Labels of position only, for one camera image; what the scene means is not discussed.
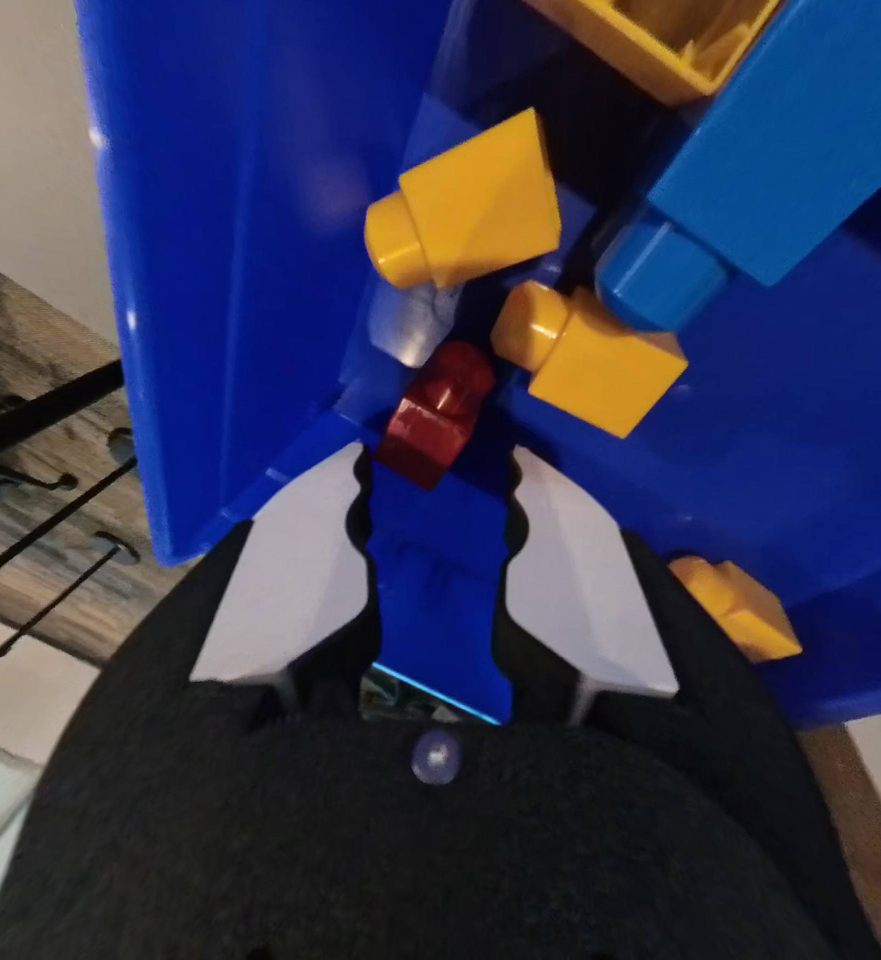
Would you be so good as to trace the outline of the blue mega block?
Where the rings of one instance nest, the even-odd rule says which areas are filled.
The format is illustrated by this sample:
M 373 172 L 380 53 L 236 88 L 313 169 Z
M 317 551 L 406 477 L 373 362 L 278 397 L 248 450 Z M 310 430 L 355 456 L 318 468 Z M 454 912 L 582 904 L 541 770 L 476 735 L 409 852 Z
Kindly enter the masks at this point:
M 781 281 L 881 188 L 881 1 L 787 2 L 599 256 L 600 302 L 676 332 Z

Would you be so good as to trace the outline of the black light stand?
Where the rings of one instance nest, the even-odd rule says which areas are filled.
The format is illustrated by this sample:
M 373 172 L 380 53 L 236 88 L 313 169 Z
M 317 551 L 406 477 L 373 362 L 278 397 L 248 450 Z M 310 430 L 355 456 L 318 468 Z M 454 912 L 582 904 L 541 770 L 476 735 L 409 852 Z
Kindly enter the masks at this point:
M 44 394 L 30 399 L 17 399 L 13 405 L 0 410 L 0 454 L 5 453 L 40 433 L 68 420 L 74 415 L 100 402 L 119 391 L 125 385 L 124 372 L 120 360 L 91 370 L 73 380 L 57 386 Z M 137 467 L 133 432 L 119 429 L 112 433 L 107 447 L 116 461 L 111 473 L 99 479 L 79 496 L 62 506 L 58 511 L 45 518 L 41 523 L 22 535 L 15 543 L 0 553 L 0 572 L 33 548 L 55 529 L 74 517 L 83 507 L 98 498 L 121 478 L 133 474 Z M 54 482 L 41 482 L 34 477 L 0 468 L 5 479 L 19 481 L 46 491 L 73 490 L 77 481 L 66 474 Z M 60 594 L 18 627 L 7 640 L 0 644 L 0 661 L 12 653 L 15 645 L 31 635 L 42 620 L 70 598 L 81 587 L 109 564 L 116 562 L 122 566 L 136 566 L 141 555 L 135 546 L 116 534 L 100 531 L 92 535 L 92 543 L 98 549 L 98 558 L 77 575 Z

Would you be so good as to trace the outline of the blue divided plastic bin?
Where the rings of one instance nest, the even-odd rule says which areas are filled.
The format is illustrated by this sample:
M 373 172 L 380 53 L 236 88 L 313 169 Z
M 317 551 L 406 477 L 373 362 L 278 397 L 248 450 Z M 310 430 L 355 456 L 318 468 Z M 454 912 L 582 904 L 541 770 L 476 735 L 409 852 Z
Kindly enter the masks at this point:
M 389 293 L 365 206 L 525 107 L 550 139 L 558 252 L 453 293 L 482 347 L 511 285 L 587 282 L 633 166 L 682 138 L 521 2 L 77 2 L 124 384 L 154 552 L 206 554 L 347 442 L 376 444 L 413 378 L 375 326 Z M 371 501 L 378 666 L 493 721 L 490 650 L 513 443 L 662 555 L 773 590 L 802 654 L 761 668 L 794 724 L 881 714 L 881 187 L 785 278 L 742 274 L 678 334 L 682 376 L 616 439 L 499 383 L 431 492 Z

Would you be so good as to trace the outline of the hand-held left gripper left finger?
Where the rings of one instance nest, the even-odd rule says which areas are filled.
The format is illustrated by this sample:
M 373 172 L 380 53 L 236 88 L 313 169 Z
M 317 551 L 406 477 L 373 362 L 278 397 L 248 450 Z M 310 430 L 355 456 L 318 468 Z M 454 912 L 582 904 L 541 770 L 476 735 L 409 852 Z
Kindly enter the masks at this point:
M 303 710 L 356 710 L 381 649 L 371 452 L 350 442 L 254 515 L 190 680 L 274 682 Z

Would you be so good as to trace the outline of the clear plastic piece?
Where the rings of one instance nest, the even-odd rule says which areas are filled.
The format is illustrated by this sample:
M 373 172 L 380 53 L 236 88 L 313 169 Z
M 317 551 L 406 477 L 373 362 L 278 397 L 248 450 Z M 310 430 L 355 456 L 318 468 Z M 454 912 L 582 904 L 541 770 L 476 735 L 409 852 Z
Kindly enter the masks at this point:
M 404 367 L 421 368 L 453 330 L 463 292 L 463 284 L 402 290 L 377 281 L 366 320 L 369 341 Z

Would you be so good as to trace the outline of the small red mega block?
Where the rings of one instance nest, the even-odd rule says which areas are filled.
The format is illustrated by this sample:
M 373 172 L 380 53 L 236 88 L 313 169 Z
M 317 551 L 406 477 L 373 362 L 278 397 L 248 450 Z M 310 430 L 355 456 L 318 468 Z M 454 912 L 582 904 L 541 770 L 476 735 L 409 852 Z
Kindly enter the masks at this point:
M 494 388 L 493 366 L 478 347 L 442 343 L 404 390 L 374 461 L 433 490 L 467 446 Z

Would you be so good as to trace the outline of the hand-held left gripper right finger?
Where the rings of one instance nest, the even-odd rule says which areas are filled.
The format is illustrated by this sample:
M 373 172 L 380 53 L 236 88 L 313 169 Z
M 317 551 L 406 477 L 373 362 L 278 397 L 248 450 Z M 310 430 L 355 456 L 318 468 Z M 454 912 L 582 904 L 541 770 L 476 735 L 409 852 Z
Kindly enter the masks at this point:
M 679 681 L 610 512 L 522 445 L 506 506 L 493 656 L 513 720 L 583 724 L 606 693 L 673 699 Z

